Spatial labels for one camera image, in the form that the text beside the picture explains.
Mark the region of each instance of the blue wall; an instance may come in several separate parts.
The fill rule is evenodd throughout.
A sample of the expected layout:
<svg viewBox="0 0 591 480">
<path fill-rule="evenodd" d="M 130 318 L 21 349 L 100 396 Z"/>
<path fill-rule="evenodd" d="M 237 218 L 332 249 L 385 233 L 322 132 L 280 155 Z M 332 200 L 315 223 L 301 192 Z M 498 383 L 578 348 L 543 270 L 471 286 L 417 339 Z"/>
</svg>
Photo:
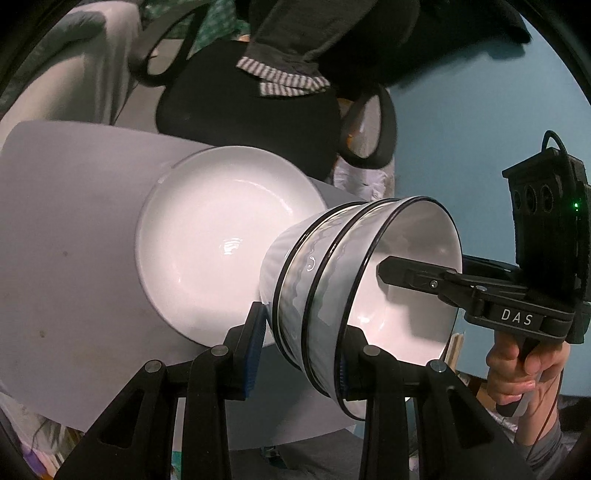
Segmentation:
<svg viewBox="0 0 591 480">
<path fill-rule="evenodd" d="M 464 253 L 510 263 L 514 230 L 501 170 L 539 151 L 552 129 L 591 176 L 591 106 L 554 50 L 528 29 L 532 42 L 523 47 L 489 41 L 390 90 L 396 196 L 436 198 L 452 214 Z M 463 320 L 456 330 L 466 332 L 459 368 L 486 376 L 492 332 Z M 585 369 L 578 378 L 573 368 L 590 360 L 589 345 L 573 348 L 563 392 L 591 395 L 591 375 Z"/>
</svg>

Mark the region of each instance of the human hand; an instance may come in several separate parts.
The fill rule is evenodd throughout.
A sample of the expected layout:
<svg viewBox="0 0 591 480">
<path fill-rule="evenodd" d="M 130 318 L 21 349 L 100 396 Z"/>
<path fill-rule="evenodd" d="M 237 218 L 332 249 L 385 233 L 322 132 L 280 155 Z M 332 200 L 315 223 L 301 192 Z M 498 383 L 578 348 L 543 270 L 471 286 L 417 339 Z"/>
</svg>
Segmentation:
<svg viewBox="0 0 591 480">
<path fill-rule="evenodd" d="M 526 416 L 532 416 L 548 395 L 554 398 L 558 376 L 569 358 L 570 345 L 566 342 L 544 342 L 537 345 L 522 362 L 518 359 L 519 346 L 515 337 L 495 332 L 495 344 L 486 356 L 490 367 L 487 392 L 499 405 L 507 405 L 533 391 Z"/>
</svg>

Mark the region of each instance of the chair seat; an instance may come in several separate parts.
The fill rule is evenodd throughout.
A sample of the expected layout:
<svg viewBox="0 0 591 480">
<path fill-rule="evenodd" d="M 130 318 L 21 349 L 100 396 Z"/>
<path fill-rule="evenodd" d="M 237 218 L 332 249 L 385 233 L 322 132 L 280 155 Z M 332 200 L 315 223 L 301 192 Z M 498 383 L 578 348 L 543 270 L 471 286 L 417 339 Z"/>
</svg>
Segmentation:
<svg viewBox="0 0 591 480">
<path fill-rule="evenodd" d="M 276 153 L 324 180 L 340 132 L 334 90 L 296 98 L 259 94 L 259 79 L 235 67 L 247 44 L 218 40 L 191 57 L 164 91 L 158 131 L 210 145 L 247 145 Z"/>
</svg>

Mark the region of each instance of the screw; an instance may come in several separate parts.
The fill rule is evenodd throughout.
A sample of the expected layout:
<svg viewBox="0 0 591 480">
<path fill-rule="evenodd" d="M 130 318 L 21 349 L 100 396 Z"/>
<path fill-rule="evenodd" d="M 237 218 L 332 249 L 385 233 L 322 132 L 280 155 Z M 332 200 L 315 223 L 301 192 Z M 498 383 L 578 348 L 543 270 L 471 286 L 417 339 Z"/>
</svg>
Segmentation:
<svg viewBox="0 0 591 480">
<path fill-rule="evenodd" d="M 381 350 L 378 346 L 375 345 L 365 345 L 363 347 L 363 352 L 367 356 L 378 356 Z"/>
<path fill-rule="evenodd" d="M 447 365 L 442 360 L 431 360 L 429 362 L 429 366 L 435 370 L 438 374 L 444 372 L 447 368 Z"/>
<path fill-rule="evenodd" d="M 226 345 L 216 345 L 212 347 L 212 355 L 213 356 L 224 356 L 229 352 L 229 349 Z"/>
<path fill-rule="evenodd" d="M 160 360 L 150 360 L 147 364 L 144 365 L 144 370 L 146 370 L 149 374 L 156 373 L 161 368 L 162 362 Z"/>
</svg>

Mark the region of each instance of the green checkered fabric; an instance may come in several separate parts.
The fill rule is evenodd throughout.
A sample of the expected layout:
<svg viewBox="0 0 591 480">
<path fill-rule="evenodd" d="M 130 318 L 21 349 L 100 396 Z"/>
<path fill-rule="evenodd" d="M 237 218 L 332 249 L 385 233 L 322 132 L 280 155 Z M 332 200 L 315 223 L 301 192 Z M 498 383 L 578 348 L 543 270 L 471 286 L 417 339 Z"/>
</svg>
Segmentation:
<svg viewBox="0 0 591 480">
<path fill-rule="evenodd" d="M 160 17 L 172 7 L 186 3 L 190 0 L 148 0 L 145 5 L 145 17 L 147 23 Z M 166 35 L 166 38 L 184 38 L 187 35 L 191 18 L 178 23 Z M 240 35 L 249 33 L 249 25 L 236 16 L 234 0 L 213 0 L 209 10 L 201 24 L 193 48 L 193 54 L 218 38 L 238 38 Z"/>
</svg>

